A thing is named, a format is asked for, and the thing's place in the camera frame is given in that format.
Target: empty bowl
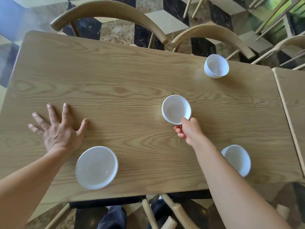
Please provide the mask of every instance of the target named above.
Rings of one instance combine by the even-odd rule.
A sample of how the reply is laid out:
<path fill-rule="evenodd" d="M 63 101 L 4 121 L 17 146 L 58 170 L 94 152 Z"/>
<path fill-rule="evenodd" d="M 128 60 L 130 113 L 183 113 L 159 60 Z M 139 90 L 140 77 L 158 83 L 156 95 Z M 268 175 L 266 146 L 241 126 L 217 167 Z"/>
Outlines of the empty bowl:
<path fill-rule="evenodd" d="M 109 185 L 115 178 L 119 162 L 114 152 L 104 146 L 86 150 L 76 163 L 76 178 L 85 188 L 95 190 Z"/>
<path fill-rule="evenodd" d="M 162 115 L 167 122 L 181 125 L 181 119 L 190 119 L 192 114 L 188 101 L 179 95 L 168 96 L 162 104 Z"/>
<path fill-rule="evenodd" d="M 239 145 L 230 145 L 221 151 L 222 155 L 243 177 L 246 177 L 251 169 L 251 160 L 247 151 Z"/>
<path fill-rule="evenodd" d="M 229 64 L 220 55 L 210 55 L 204 63 L 204 72 L 211 78 L 218 79 L 229 72 Z"/>

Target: forearm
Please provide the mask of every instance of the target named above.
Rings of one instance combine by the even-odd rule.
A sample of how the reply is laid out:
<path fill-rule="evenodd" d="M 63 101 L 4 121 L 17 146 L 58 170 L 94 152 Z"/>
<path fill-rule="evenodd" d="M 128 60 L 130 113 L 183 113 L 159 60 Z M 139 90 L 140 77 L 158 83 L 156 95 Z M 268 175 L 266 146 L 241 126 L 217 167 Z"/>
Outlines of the forearm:
<path fill-rule="evenodd" d="M 69 155 L 64 149 L 50 151 L 0 181 L 0 222 L 4 228 L 20 228 L 27 222 Z"/>
<path fill-rule="evenodd" d="M 226 161 L 203 135 L 196 156 L 227 229 L 290 228 L 284 219 Z"/>

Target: adjacent table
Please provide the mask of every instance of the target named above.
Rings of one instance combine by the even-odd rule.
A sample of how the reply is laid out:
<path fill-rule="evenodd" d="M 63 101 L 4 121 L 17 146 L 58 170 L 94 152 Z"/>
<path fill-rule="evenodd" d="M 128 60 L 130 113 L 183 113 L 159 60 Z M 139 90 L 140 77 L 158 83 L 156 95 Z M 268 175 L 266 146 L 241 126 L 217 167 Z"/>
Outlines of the adjacent table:
<path fill-rule="evenodd" d="M 71 105 L 75 126 L 90 120 L 81 148 L 63 166 L 42 203 L 208 188 L 195 153 L 167 123 L 163 100 L 184 96 L 219 150 L 249 153 L 251 183 L 299 180 L 302 172 L 272 70 L 229 61 L 221 79 L 204 74 L 205 57 L 30 31 L 22 43 L 0 115 L 0 178 L 45 154 L 30 132 L 31 113 L 48 117 Z M 106 188 L 91 191 L 75 177 L 86 149 L 103 145 L 119 160 Z"/>
<path fill-rule="evenodd" d="M 272 69 L 283 101 L 295 148 L 305 173 L 305 71 Z"/>

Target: dark pants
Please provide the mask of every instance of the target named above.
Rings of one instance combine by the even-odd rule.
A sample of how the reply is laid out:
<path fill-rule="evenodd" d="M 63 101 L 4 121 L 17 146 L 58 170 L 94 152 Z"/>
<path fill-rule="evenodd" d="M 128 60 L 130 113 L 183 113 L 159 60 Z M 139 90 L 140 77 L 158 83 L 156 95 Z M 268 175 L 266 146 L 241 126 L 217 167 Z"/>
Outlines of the dark pants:
<path fill-rule="evenodd" d="M 172 214 L 169 206 L 163 199 L 153 201 L 151 209 L 159 228 L 163 226 L 168 216 Z M 108 213 L 102 218 L 97 229 L 126 229 L 127 214 L 122 206 L 111 206 Z"/>

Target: human hand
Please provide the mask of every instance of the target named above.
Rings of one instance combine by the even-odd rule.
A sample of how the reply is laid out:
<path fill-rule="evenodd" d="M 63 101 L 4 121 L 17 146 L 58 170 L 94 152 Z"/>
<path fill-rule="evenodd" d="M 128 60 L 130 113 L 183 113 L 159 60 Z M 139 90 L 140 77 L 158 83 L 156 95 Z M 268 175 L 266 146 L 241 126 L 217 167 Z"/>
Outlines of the human hand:
<path fill-rule="evenodd" d="M 178 137 L 185 138 L 186 143 L 193 146 L 195 140 L 203 136 L 198 120 L 193 117 L 190 120 L 182 118 L 181 122 L 182 125 L 176 125 L 174 130 L 178 133 Z"/>
<path fill-rule="evenodd" d="M 47 104 L 47 108 L 51 125 L 45 122 L 37 113 L 33 113 L 33 118 L 43 130 L 36 128 L 32 124 L 28 125 L 29 129 L 44 140 L 48 152 L 61 149 L 67 150 L 70 153 L 74 152 L 83 141 L 88 127 L 88 119 L 84 119 L 79 130 L 75 131 L 71 126 L 72 117 L 68 104 L 64 103 L 63 105 L 61 123 L 58 120 L 53 105 Z"/>

